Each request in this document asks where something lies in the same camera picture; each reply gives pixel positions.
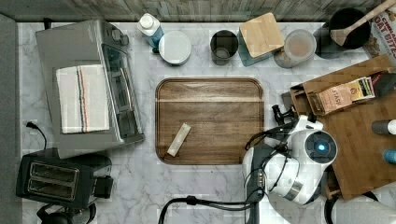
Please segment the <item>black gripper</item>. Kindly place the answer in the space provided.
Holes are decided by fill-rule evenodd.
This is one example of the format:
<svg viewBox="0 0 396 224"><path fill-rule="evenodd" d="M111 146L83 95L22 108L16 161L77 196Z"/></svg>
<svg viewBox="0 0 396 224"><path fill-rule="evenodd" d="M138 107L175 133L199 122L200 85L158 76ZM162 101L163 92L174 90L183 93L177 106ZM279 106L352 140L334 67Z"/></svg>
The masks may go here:
<svg viewBox="0 0 396 224"><path fill-rule="evenodd" d="M275 121L278 125L284 125L286 118L291 118L291 119L298 118L296 110L293 105L290 107L288 111L284 113L280 111L279 105L273 105L272 110L274 113Z"/></svg>

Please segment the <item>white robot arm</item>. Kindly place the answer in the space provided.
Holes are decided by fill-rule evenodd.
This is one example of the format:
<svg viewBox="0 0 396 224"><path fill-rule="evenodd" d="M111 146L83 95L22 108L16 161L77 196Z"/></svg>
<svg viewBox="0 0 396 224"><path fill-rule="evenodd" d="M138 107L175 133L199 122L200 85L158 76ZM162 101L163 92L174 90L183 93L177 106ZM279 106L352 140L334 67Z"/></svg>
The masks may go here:
<svg viewBox="0 0 396 224"><path fill-rule="evenodd" d="M277 126L254 134L246 143L246 200L261 202L270 193L300 205L320 194L321 178L337 156L335 140L310 114L272 107Z"/></svg>

